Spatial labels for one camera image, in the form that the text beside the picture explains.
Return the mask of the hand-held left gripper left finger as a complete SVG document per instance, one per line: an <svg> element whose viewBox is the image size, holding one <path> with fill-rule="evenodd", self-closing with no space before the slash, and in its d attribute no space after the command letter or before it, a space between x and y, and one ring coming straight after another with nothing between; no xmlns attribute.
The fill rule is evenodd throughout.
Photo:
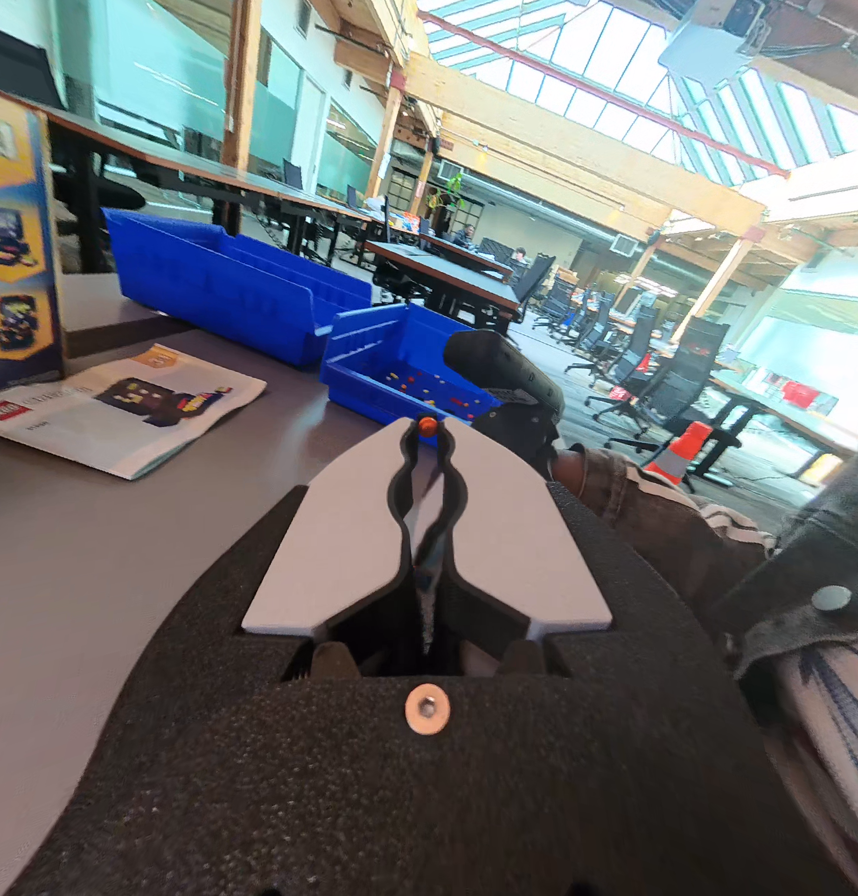
<svg viewBox="0 0 858 896"><path fill-rule="evenodd" d="M418 454L416 422L400 419L314 477L246 611L245 633L339 642L354 658L422 656L405 521Z"/></svg>

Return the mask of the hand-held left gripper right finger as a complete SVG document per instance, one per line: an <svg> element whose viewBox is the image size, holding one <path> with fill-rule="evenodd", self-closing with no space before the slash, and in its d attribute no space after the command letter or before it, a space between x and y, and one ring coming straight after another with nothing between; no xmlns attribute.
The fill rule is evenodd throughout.
<svg viewBox="0 0 858 896"><path fill-rule="evenodd" d="M502 659L515 641L604 632L614 617L549 483L455 418L439 423L434 641Z"/></svg>

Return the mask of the small blue plastic bin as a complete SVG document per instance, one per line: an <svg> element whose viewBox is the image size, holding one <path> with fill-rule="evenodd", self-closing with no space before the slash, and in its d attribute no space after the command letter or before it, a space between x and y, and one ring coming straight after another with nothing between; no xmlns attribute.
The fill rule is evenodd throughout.
<svg viewBox="0 0 858 896"><path fill-rule="evenodd" d="M438 420L459 420L468 427L477 416L498 404L444 363L446 342L460 330L471 329L415 305L393 305L338 315L321 364L321 382L327 387L328 400L381 427L391 427L393 435L382 436L382 441L392 443L398 437L410 447L419 443L436 447L436 438L420 437L415 420L432 415ZM379 382L379 375L401 367L437 375L443 382L476 393L484 403L476 414L466 419L424 404Z"/></svg>

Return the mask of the person's right hand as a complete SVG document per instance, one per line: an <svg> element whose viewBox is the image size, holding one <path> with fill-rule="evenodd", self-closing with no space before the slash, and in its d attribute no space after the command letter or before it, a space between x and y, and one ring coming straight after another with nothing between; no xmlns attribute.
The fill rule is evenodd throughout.
<svg viewBox="0 0 858 896"><path fill-rule="evenodd" d="M582 499L586 482L586 451L580 444L557 450L550 464L552 480L565 487L577 499Z"/></svg>

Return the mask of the loose small coloured bricks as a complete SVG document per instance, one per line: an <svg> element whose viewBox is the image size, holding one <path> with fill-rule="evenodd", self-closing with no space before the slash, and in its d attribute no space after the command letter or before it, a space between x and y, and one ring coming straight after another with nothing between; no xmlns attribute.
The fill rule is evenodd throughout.
<svg viewBox="0 0 858 896"><path fill-rule="evenodd" d="M424 404L466 419L476 414L484 403L484 399L478 397L476 393L447 381L443 382L439 376L427 375L416 368L392 369L379 375L378 380Z"/></svg>

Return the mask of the wooden office table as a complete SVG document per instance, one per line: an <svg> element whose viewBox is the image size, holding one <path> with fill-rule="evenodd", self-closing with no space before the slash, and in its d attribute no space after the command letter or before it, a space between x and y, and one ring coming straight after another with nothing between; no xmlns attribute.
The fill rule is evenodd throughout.
<svg viewBox="0 0 858 896"><path fill-rule="evenodd" d="M368 240L364 250L373 256L373 284L393 301L420 300L446 318L508 337L520 303L507 283L412 245Z"/></svg>

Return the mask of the row of black office chairs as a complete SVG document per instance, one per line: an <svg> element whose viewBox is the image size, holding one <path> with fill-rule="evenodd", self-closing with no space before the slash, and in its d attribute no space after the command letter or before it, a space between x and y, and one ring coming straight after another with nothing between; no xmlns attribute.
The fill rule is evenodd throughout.
<svg viewBox="0 0 858 896"><path fill-rule="evenodd" d="M656 313L651 309L640 310L628 339L622 346L617 346L604 338L613 329L613 301L612 297L599 300L593 327L578 344L583 359L567 365L563 374L587 372L593 385L604 381L624 391L621 398L592 394L584 402L585 406L593 400L605 404L603 410L593 415L593 421L614 413L637 424L634 438L614 437L605 442L606 448L618 444L632 448L636 454L656 453L660 444L642 439L651 427L668 432L674 439L691 424L707 422L692 409L692 405L708 382L729 325L704 316L692 316L674 354L662 360L653 371L643 373L640 366L652 349Z"/></svg>

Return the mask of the orange traffic cone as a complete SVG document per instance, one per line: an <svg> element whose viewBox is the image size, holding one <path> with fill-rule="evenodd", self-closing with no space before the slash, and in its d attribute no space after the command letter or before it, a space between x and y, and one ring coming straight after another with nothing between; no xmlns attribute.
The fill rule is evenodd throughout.
<svg viewBox="0 0 858 896"><path fill-rule="evenodd" d="M692 421L676 439L665 445L651 458L643 470L679 486L689 465L700 453L713 433L713 428L701 421Z"/></svg>

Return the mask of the white instruction booklet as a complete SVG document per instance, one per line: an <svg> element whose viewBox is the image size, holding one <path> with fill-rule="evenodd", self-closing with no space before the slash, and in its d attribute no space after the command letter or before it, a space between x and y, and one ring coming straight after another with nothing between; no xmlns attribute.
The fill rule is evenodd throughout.
<svg viewBox="0 0 858 896"><path fill-rule="evenodd" d="M266 383L154 343L60 382L0 392L0 437L125 480L147 475Z"/></svg>

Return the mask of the large blue plastic bin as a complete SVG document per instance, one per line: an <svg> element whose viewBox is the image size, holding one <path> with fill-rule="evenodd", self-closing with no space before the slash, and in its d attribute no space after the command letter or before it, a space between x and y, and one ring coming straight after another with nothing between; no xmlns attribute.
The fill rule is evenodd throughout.
<svg viewBox="0 0 858 896"><path fill-rule="evenodd" d="M296 367L321 360L335 318L372 286L217 225L106 209L124 297Z"/></svg>

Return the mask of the red ceiling pipe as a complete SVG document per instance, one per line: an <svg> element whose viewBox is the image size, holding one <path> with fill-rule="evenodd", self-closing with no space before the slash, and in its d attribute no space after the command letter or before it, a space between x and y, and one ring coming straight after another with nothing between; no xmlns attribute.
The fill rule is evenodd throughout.
<svg viewBox="0 0 858 896"><path fill-rule="evenodd" d="M419 17L442 66L714 183L799 165L759 76L750 91L670 73L665 28L614 2L427 2Z"/></svg>

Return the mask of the person's striped shirt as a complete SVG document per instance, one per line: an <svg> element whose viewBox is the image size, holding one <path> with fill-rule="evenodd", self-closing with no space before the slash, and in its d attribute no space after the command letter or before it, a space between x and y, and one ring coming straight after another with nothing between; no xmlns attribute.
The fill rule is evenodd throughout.
<svg viewBox="0 0 858 896"><path fill-rule="evenodd" d="M818 644L759 667L769 759L796 808L858 894L858 642Z"/></svg>

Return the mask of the white ceiling projector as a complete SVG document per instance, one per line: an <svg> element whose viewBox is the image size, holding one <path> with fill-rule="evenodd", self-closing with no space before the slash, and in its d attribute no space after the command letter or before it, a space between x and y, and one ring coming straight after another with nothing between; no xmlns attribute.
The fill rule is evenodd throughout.
<svg viewBox="0 0 858 896"><path fill-rule="evenodd" d="M714 89L764 48L771 31L766 1L697 1L670 34L658 58L674 79Z"/></svg>

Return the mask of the single black office chair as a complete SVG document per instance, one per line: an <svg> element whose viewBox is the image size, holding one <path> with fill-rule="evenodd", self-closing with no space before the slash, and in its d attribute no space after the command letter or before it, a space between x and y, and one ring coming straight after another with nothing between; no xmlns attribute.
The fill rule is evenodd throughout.
<svg viewBox="0 0 858 896"><path fill-rule="evenodd" d="M52 171L54 196L57 201L75 214L75 181L68 172ZM94 175L98 202L103 207L120 210L140 210L146 205L146 198L131 188L101 175Z"/></svg>

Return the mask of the blue yellow toy set box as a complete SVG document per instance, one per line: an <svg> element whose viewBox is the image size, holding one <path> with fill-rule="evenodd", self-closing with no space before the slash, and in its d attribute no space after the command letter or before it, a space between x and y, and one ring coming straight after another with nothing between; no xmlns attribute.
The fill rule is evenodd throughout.
<svg viewBox="0 0 858 896"><path fill-rule="evenodd" d="M0 96L0 391L64 377L53 204L47 125Z"/></svg>

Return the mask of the long wooden table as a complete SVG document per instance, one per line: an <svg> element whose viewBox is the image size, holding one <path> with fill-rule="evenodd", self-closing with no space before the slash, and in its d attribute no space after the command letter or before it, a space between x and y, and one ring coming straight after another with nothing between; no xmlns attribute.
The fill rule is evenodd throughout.
<svg viewBox="0 0 858 896"><path fill-rule="evenodd" d="M67 111L0 90L0 97L42 116L49 133L66 142L70 154L71 183L76 192L77 241L83 273L105 273L106 259L101 240L101 209L94 156L122 156L154 171L154 186L171 192L211 199L213 220L231 236L242 229L242 209L258 212L270 201L282 217L292 218L291 251L298 253L303 237L302 218L325 218L333 228L330 249L344 222L376 222L370 215L321 196L293 189L278 181L207 161L176 149L154 144L112 127Z"/></svg>

